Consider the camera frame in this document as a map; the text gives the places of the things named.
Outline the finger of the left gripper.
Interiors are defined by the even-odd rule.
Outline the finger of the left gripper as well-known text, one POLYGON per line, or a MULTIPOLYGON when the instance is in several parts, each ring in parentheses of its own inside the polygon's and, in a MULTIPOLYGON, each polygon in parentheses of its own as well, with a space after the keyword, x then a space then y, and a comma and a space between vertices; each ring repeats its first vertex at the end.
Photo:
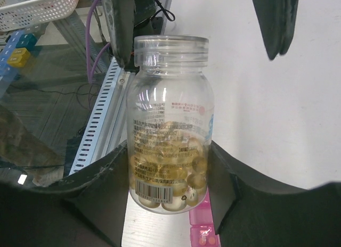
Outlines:
POLYGON ((110 46, 116 62, 126 67, 131 58, 134 28, 134 0, 102 0, 110 46))
POLYGON ((294 37, 299 0, 252 0, 270 60, 285 55, 294 37))

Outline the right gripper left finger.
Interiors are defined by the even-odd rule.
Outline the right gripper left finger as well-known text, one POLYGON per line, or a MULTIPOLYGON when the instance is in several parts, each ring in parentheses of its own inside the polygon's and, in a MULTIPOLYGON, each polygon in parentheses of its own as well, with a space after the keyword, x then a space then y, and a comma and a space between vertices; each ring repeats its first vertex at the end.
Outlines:
POLYGON ((1 182, 1 246, 121 246, 126 142, 48 187, 1 182))

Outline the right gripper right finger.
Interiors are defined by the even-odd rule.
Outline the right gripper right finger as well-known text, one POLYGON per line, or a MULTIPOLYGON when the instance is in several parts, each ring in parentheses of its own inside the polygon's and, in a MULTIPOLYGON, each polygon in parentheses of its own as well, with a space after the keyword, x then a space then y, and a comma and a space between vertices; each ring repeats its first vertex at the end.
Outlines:
POLYGON ((222 246, 340 246, 340 183, 294 187, 216 143, 208 162, 213 222, 222 246))

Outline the pink weekly pill organizer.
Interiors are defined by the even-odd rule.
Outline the pink weekly pill organizer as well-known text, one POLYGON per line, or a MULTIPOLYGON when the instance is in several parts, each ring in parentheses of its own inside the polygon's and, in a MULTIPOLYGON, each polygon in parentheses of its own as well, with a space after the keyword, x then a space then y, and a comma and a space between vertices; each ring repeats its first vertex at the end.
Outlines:
POLYGON ((220 236, 215 234, 209 193, 203 201, 189 211, 190 242, 192 247, 219 247, 220 236))

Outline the clear bottle yellow pills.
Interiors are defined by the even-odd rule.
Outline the clear bottle yellow pills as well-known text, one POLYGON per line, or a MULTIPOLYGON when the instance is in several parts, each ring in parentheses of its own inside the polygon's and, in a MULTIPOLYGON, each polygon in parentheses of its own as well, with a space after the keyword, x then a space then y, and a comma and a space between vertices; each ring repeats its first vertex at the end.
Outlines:
POLYGON ((193 36, 138 36, 138 73, 126 97, 129 192, 164 215, 198 206, 207 193, 214 94, 203 74, 209 41, 193 36))

